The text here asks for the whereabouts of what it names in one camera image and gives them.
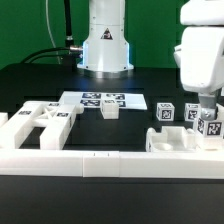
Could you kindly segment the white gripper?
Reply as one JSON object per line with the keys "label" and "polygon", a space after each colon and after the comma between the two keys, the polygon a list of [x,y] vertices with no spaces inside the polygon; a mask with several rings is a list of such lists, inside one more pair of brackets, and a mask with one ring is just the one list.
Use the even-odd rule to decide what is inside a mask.
{"label": "white gripper", "polygon": [[187,27],[174,55],[184,90],[199,93],[201,118],[215,120],[217,96],[212,92],[224,86],[224,28]]}

